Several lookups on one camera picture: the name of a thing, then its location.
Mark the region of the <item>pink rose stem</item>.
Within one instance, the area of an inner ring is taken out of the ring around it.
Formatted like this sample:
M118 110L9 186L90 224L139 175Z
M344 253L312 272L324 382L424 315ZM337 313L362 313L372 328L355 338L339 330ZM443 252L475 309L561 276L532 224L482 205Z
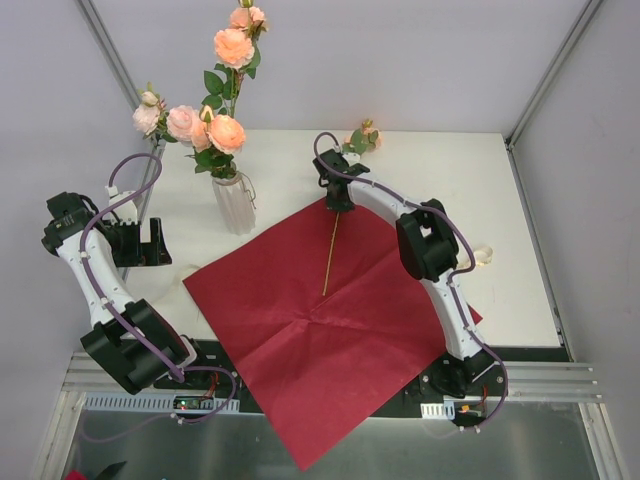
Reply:
M226 28L213 38L217 62L212 71L203 72L207 95L203 106L215 113L234 117L244 79L254 79L261 64L258 42L269 30L266 14L254 1L238 1Z
M374 121L372 119L365 119L356 130L354 130L348 137L345 138L345 140L342 142L342 146L340 147L340 151L342 153L354 154L358 157L361 157L364 153L373 152L378 149L381 145L381 142L382 140L380 138L380 131L374 126ZM340 213L336 213L327 256L324 284L322 289L323 297L326 297L328 294L339 220Z
M192 156L212 146L207 133L208 124L193 107L180 105L169 108L150 83L139 91L139 97L140 103L132 115L133 124L154 145L160 141L181 143L193 149Z
M190 136L195 173L232 179L237 174L234 156L245 141L245 130L237 120L226 114L215 114L209 105L203 106L196 114Z

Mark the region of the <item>brown red wrapping paper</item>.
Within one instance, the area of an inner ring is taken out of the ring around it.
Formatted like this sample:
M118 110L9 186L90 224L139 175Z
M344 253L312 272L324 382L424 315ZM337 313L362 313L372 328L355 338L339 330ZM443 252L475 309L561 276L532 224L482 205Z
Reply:
M301 469L311 467L445 351L395 229L316 201L184 284Z

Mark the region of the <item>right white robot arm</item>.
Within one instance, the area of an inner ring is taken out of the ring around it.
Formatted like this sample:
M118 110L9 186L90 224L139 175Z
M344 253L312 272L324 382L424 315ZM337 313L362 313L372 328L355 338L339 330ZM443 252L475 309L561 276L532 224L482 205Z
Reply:
M456 399L476 392L497 360L487 351L461 292L458 276L471 269L458 266L463 241L456 238L459 231L442 203L406 199L333 149L317 153L313 164L329 209L364 207L395 227L401 264L426 290L444 333L446 354L433 364L431 387Z

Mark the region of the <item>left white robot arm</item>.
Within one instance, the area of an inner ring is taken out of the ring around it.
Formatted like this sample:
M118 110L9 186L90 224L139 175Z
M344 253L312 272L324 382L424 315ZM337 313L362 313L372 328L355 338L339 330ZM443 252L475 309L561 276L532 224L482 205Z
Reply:
M172 263L161 220L149 220L150 240L143 242L133 201L108 219L75 192L52 197L47 209L52 220L42 244L71 268L89 308L91 330L81 338L86 353L132 395L165 375L191 389L204 387L210 363L149 302L134 299L119 273Z

